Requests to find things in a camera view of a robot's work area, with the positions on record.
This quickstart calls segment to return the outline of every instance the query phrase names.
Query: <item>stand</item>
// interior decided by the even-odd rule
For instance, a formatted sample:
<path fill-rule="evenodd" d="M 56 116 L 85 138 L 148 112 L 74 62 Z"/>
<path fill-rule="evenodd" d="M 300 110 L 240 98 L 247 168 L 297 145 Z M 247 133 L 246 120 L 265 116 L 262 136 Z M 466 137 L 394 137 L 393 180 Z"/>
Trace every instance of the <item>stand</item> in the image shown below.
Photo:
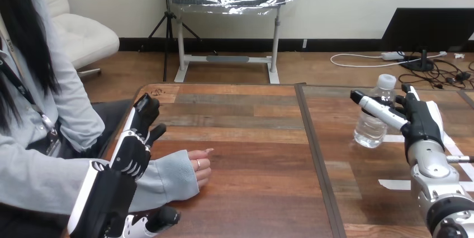
<path fill-rule="evenodd" d="M 403 59 L 400 59 L 399 62 L 405 62 L 417 59 L 414 56 L 406 56 Z M 412 70 L 414 72 L 429 72 L 434 69 L 433 61 L 428 59 L 427 51 L 423 50 L 421 52 L 421 60 L 415 62 L 409 62 L 405 64 L 400 64 L 402 67 Z"/>
<path fill-rule="evenodd" d="M 279 38 L 279 26 L 280 26 L 280 7 L 277 8 L 277 16 L 275 18 L 275 29 L 273 33 L 273 53 L 272 56 L 266 58 L 250 58 L 248 56 L 192 56 L 184 54 L 184 40 L 183 40 L 183 27 L 189 30 L 188 27 L 181 21 L 178 21 L 178 48 L 179 48 L 179 69 L 174 82 L 182 83 L 186 77 L 186 71 L 188 70 L 189 62 L 212 62 L 212 63 L 263 63 L 267 65 L 268 76 L 271 84 L 280 84 L 277 70 L 277 54 L 278 54 L 278 38 Z"/>
<path fill-rule="evenodd" d="M 173 40 L 173 27 L 172 27 L 172 24 L 171 24 L 171 20 L 173 18 L 177 19 L 176 15 L 170 9 L 170 4 L 169 4 L 168 0 L 166 0 L 166 11 L 164 12 L 164 15 L 163 15 L 162 19 L 160 20 L 160 22 L 158 22 L 158 25 L 151 32 L 150 36 L 148 36 L 148 45 L 150 45 L 151 37 L 153 37 L 153 35 L 157 31 L 157 29 L 161 26 L 161 24 L 166 19 L 166 38 L 165 38 L 165 42 L 164 42 L 164 69 L 163 69 L 163 81 L 164 82 L 166 82 L 166 69 L 167 69 L 167 65 L 168 65 L 168 41 L 169 41 L 169 39 Z M 182 32 L 182 27 L 181 26 L 186 28 L 186 30 L 189 31 L 194 37 L 196 37 L 196 39 L 198 41 L 201 41 L 201 38 L 199 38 L 199 36 L 197 36 L 197 34 L 194 33 L 194 31 L 192 31 L 188 26 L 186 26 L 186 24 L 183 23 L 181 21 L 181 18 L 180 18 L 180 19 L 178 19 L 178 27 L 180 28 L 181 35 L 182 35 L 183 32 Z"/>

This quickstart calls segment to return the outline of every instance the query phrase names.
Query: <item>hand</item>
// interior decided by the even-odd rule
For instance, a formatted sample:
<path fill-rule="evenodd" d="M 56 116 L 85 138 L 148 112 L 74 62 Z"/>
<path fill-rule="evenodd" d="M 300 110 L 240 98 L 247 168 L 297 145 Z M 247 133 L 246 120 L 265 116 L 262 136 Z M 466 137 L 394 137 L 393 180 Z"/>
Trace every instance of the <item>hand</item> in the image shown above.
<path fill-rule="evenodd" d="M 199 189 L 204 187 L 211 176 L 211 162 L 208 159 L 208 155 L 214 149 L 207 150 L 194 150 L 188 152 L 189 159 L 193 165 L 194 172 L 196 173 L 197 185 Z"/>

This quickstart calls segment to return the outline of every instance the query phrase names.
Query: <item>silver robotic arm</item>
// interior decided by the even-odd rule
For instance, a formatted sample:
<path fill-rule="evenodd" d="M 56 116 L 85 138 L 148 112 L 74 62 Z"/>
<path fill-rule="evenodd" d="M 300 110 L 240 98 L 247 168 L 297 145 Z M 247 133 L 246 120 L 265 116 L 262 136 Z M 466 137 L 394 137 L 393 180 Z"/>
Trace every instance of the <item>silver robotic arm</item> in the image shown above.
<path fill-rule="evenodd" d="M 386 106 L 382 99 L 352 91 L 362 109 L 405 137 L 405 156 L 411 166 L 411 194 L 434 238 L 474 237 L 474 201 L 459 184 L 459 173 L 450 163 L 472 163 L 473 157 L 446 156 L 443 121 L 433 101 L 423 102 L 416 90 L 404 84 L 402 107 Z"/>

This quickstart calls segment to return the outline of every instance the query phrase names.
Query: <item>robotic hand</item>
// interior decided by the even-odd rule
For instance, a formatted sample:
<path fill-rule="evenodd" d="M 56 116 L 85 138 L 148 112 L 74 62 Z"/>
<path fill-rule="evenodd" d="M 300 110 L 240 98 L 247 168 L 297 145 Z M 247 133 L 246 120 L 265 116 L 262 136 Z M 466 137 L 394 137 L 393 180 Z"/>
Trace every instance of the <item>robotic hand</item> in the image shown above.
<path fill-rule="evenodd" d="M 433 101 L 420 100 L 415 89 L 404 84 L 402 107 L 385 106 L 382 99 L 352 91 L 350 98 L 370 115 L 401 131 L 405 156 L 411 166 L 411 194 L 434 238 L 474 237 L 474 201 L 459 184 L 459 173 L 449 163 L 471 163 L 473 157 L 446 156 L 443 121 Z"/>
<path fill-rule="evenodd" d="M 160 104 L 148 94 L 133 106 L 110 165 L 91 161 L 68 223 L 71 238 L 155 237 L 177 224 L 171 207 L 143 218 L 128 215 L 136 181 L 145 173 L 153 142 L 166 132 L 164 124 L 148 131 Z"/>

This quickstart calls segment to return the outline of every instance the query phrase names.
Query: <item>white chair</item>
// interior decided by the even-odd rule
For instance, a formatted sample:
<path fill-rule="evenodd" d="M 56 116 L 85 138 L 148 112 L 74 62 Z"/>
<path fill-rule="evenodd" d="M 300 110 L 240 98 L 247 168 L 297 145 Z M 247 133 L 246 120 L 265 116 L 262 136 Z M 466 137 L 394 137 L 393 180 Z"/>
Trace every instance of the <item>white chair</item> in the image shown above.
<path fill-rule="evenodd" d="M 68 0 L 46 0 L 46 3 L 66 53 L 76 69 L 119 50 L 119 37 L 115 32 L 95 20 L 69 13 Z M 78 74 L 83 77 L 100 72 L 100 69 L 93 69 Z"/>

